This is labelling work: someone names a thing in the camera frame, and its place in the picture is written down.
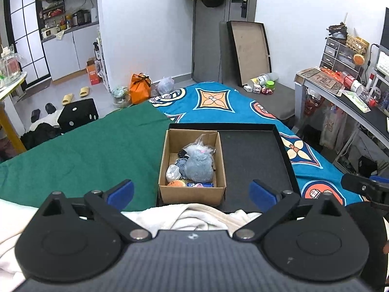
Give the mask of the hamburger plush toy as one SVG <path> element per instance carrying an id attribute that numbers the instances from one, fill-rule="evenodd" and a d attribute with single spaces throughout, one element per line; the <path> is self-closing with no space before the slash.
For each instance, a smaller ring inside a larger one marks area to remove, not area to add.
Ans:
<path id="1" fill-rule="evenodd" d="M 168 183 L 168 187 L 186 187 L 186 182 L 183 180 L 173 180 Z"/>

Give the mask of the white soft bundle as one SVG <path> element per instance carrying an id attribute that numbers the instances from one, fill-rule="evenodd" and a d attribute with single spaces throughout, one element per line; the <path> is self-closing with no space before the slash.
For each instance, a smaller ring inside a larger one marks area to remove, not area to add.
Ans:
<path id="1" fill-rule="evenodd" d="M 172 181 L 176 181 L 180 179 L 181 179 L 180 168 L 175 164 L 171 164 L 166 171 L 166 181 L 170 183 Z"/>

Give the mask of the blue patterned plush toy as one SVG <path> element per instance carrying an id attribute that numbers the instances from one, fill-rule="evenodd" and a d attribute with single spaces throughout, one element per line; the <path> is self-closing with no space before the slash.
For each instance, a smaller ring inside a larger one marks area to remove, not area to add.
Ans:
<path id="1" fill-rule="evenodd" d="M 187 158 L 179 158 L 176 160 L 175 165 L 179 168 L 179 173 L 182 179 L 186 179 L 185 166 L 186 166 Z"/>

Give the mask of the grey fluffy plush toy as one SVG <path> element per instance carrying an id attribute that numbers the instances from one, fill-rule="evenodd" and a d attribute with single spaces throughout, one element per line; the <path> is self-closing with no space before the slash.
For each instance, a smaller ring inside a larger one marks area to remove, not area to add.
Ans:
<path id="1" fill-rule="evenodd" d="M 212 154 L 191 154 L 186 162 L 185 173 L 189 180 L 196 183 L 211 182 L 214 175 Z"/>

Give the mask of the brown cardboard box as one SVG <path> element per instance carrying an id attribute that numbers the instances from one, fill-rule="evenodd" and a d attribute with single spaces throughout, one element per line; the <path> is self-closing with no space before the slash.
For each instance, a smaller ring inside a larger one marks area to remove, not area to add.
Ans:
<path id="1" fill-rule="evenodd" d="M 216 130 L 166 131 L 159 194 L 167 204 L 219 206 L 227 187 L 221 136 Z"/>

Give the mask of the clear plastic bag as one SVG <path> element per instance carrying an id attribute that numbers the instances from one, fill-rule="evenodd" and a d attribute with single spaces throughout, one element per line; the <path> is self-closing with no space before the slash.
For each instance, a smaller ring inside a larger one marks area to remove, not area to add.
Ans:
<path id="1" fill-rule="evenodd" d="M 186 145 L 183 149 L 188 154 L 191 155 L 195 152 L 201 152 L 203 154 L 213 154 L 215 152 L 215 148 L 205 144 L 205 140 L 208 135 L 201 134 L 194 142 Z"/>

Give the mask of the black shallow tray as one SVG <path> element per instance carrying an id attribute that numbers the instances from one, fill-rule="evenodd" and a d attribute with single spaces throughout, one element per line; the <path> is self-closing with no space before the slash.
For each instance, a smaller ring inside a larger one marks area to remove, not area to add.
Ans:
<path id="1" fill-rule="evenodd" d="M 212 207 L 222 212 L 261 212 L 249 198 L 249 185 L 253 180 L 260 180 L 277 191 L 300 192 L 292 164 L 273 124 L 172 123 L 169 129 L 220 133 L 227 187 L 223 203 Z M 159 191 L 157 205 L 165 205 Z"/>

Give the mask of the green cloth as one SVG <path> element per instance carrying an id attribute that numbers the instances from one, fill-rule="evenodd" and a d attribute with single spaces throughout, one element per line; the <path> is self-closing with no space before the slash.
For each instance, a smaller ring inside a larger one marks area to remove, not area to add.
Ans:
<path id="1" fill-rule="evenodd" d="M 77 198 L 130 179 L 134 198 L 126 209 L 154 207 L 170 123 L 146 101 L 48 140 L 1 164 L 1 199 L 38 208 L 53 191 Z"/>

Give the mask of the black desk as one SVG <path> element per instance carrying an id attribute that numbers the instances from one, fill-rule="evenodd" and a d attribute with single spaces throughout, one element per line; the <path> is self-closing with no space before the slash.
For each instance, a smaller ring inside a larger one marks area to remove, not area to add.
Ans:
<path id="1" fill-rule="evenodd" d="M 333 164 L 337 163 L 337 160 L 347 153 L 347 149 L 354 142 L 355 137 L 358 135 L 359 126 L 365 127 L 370 133 L 372 133 L 386 148 L 388 148 L 388 131 L 387 131 L 387 117 L 379 111 L 377 108 L 373 108 L 370 112 L 363 113 L 355 104 L 351 102 L 344 94 L 337 96 L 332 94 L 325 88 L 317 85 L 312 77 L 320 72 L 318 68 L 308 68 L 299 71 L 295 75 L 295 124 L 292 131 L 297 134 L 302 131 L 304 123 L 304 108 L 306 101 L 307 89 L 314 90 L 323 98 L 339 107 L 349 117 L 353 118 L 359 125 L 356 125 L 351 136 L 344 144 L 340 153 L 336 156 Z"/>

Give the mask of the white tote bag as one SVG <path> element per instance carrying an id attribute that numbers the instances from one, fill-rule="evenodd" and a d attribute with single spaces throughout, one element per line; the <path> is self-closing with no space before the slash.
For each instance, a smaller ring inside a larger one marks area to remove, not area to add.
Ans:
<path id="1" fill-rule="evenodd" d="M 338 106 L 332 104 L 327 107 L 324 114 L 320 145 L 339 153 L 344 143 L 346 121 L 347 113 Z"/>

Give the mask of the black dice cushion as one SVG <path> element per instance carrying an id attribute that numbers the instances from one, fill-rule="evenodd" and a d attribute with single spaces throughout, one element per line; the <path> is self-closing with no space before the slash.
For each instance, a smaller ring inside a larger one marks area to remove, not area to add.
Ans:
<path id="1" fill-rule="evenodd" d="M 99 119 L 93 98 L 67 104 L 57 120 L 62 133 L 84 126 Z"/>

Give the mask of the grey bench seat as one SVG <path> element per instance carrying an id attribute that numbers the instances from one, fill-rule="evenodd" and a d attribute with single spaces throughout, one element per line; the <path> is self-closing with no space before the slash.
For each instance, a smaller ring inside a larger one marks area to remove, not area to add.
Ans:
<path id="1" fill-rule="evenodd" d="M 292 127 L 295 117 L 295 91 L 287 86 L 277 83 L 272 95 L 246 92 L 238 80 L 238 63 L 232 35 L 227 22 L 219 23 L 220 35 L 220 82 L 238 90 L 242 95 L 257 101 L 268 112 L 273 114 L 283 124 Z"/>

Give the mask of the yellow slipper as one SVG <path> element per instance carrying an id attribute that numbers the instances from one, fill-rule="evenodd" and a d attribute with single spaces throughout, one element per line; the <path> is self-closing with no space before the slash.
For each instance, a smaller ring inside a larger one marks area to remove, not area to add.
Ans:
<path id="1" fill-rule="evenodd" d="M 81 98 L 84 98 L 84 97 L 87 97 L 89 95 L 89 92 L 90 92 L 90 88 L 88 86 L 85 86 L 83 88 L 80 89 L 80 94 L 79 96 Z"/>
<path id="2" fill-rule="evenodd" d="M 67 104 L 71 103 L 73 96 L 74 96 L 74 94 L 72 94 L 72 93 L 64 95 L 64 97 L 62 99 L 62 105 L 66 106 Z"/>

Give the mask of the blue patterned blanket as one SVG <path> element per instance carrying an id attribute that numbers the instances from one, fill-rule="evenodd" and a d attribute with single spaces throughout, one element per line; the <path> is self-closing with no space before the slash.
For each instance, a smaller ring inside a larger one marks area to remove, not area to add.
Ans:
<path id="1" fill-rule="evenodd" d="M 257 101 L 217 82 L 202 82 L 179 88 L 148 100 L 175 123 L 273 124 L 292 164 L 298 186 L 305 198 L 332 193 L 344 206 L 363 197 L 343 189 L 344 175 L 301 138 L 296 136 Z"/>

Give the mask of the green lidded jar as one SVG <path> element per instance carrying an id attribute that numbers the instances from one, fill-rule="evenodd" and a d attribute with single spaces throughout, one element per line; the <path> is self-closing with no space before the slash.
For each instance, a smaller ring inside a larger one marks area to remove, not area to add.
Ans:
<path id="1" fill-rule="evenodd" d="M 267 81 L 266 82 L 266 88 L 273 90 L 275 88 L 275 82 L 274 81 Z"/>

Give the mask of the orange bag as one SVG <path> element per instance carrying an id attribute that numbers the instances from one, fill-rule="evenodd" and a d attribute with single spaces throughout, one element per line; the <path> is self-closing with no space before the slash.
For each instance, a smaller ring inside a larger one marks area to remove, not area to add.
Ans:
<path id="1" fill-rule="evenodd" d="M 148 75 L 140 73 L 131 76 L 129 94 L 131 103 L 136 105 L 151 97 L 151 80 Z"/>

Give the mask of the orange cardboard box on floor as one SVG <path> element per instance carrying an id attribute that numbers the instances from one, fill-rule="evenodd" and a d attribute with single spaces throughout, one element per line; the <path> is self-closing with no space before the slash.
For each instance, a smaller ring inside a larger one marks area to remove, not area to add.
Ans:
<path id="1" fill-rule="evenodd" d="M 91 85 L 97 85 L 101 82 L 101 79 L 97 73 L 95 58 L 90 58 L 86 62 L 86 71 Z"/>

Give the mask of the drawer organizer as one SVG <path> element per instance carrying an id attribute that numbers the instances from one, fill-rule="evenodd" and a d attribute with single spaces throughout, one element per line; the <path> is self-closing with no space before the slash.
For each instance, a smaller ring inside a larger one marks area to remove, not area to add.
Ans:
<path id="1" fill-rule="evenodd" d="M 327 68 L 334 72 L 346 72 L 354 78 L 361 78 L 363 67 L 354 62 L 354 55 L 356 54 L 354 50 L 346 45 L 332 38 L 326 38 L 319 67 Z"/>

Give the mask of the white kitchen cabinet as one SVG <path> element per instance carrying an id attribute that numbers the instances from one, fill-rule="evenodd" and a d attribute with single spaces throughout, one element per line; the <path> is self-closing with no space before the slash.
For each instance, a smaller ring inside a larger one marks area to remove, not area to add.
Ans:
<path id="1" fill-rule="evenodd" d="M 86 69 L 86 63 L 94 57 L 99 24 L 66 31 L 63 38 L 49 38 L 42 42 L 49 73 L 53 81 Z"/>

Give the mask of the framed brown board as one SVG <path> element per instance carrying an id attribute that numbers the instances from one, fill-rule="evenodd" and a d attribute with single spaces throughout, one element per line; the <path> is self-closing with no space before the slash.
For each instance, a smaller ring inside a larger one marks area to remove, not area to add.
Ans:
<path id="1" fill-rule="evenodd" d="M 265 26 L 261 22 L 227 22 L 237 85 L 244 87 L 251 78 L 271 73 L 272 64 Z"/>

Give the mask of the black framed glass door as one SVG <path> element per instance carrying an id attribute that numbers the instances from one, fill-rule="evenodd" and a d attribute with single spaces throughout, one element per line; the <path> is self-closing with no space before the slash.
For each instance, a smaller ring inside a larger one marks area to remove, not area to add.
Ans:
<path id="1" fill-rule="evenodd" d="M 21 60 L 19 67 L 26 72 L 22 89 L 31 88 L 50 77 L 42 45 L 42 33 L 38 20 L 38 0 L 3 0 L 7 39 Z"/>

